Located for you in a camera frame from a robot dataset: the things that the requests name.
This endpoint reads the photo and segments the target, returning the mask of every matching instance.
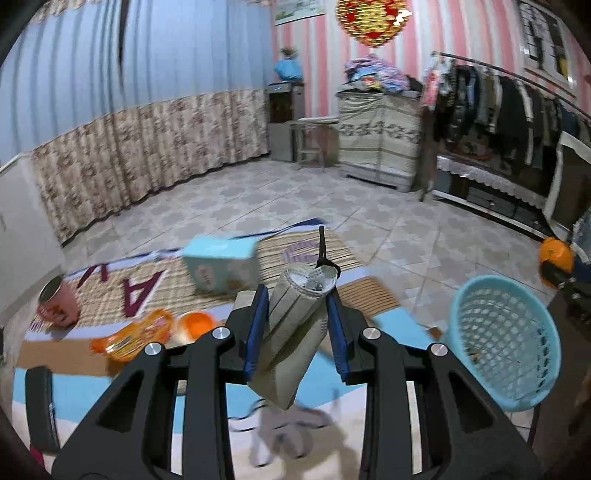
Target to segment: small table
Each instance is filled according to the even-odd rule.
[[[298,120],[291,120],[287,122],[290,128],[295,131],[295,144],[296,144],[296,163],[298,168],[301,168],[302,162],[304,160],[304,155],[316,155],[320,160],[320,165],[322,166],[322,170],[324,171],[324,153],[322,152],[322,148],[318,145],[318,140],[315,135],[311,135],[310,139],[313,142],[313,145],[310,147],[306,147],[305,140],[304,140],[304,132],[306,131],[314,131],[317,127],[322,127],[323,125],[336,125],[339,123],[338,116],[317,116],[317,117],[309,117],[309,118],[300,118]]]

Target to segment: wall poster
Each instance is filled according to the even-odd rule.
[[[273,6],[275,26],[324,13],[324,0],[275,0]]]
[[[523,32],[525,69],[563,88],[573,89],[566,48],[566,26],[543,5],[544,1],[517,0]]]

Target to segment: play mat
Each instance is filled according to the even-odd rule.
[[[315,262],[315,219],[277,236],[261,235],[257,256],[262,281],[272,287],[291,262]],[[327,225],[327,256],[342,268],[337,287],[344,304],[359,309],[399,342],[426,348],[431,338],[392,294],[358,261]],[[48,365],[54,372],[56,423],[63,445],[78,422],[120,370],[90,352],[89,341],[116,332],[155,308],[176,316],[206,310],[219,324],[232,310],[233,297],[196,294],[178,250],[155,251],[94,265],[67,277],[82,305],[79,323],[55,329],[36,317],[20,350],[14,380],[12,422],[30,444],[25,412],[27,368]],[[230,443],[236,478],[357,478],[363,441],[365,387],[348,387],[335,370],[328,337],[300,384],[295,404],[283,412],[243,385],[227,385]],[[174,414],[172,471],[181,473],[184,397]],[[420,442],[413,431],[413,443]],[[414,469],[420,471],[419,449]],[[44,455],[50,471],[51,455]]]

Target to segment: orange snack bag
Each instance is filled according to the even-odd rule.
[[[91,340],[90,350],[118,362],[130,362],[148,343],[168,342],[173,320],[166,310],[156,309],[113,335]]]

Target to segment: tissue box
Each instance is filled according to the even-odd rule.
[[[261,278],[256,244],[259,238],[198,237],[182,251],[198,290],[236,293],[256,290]]]

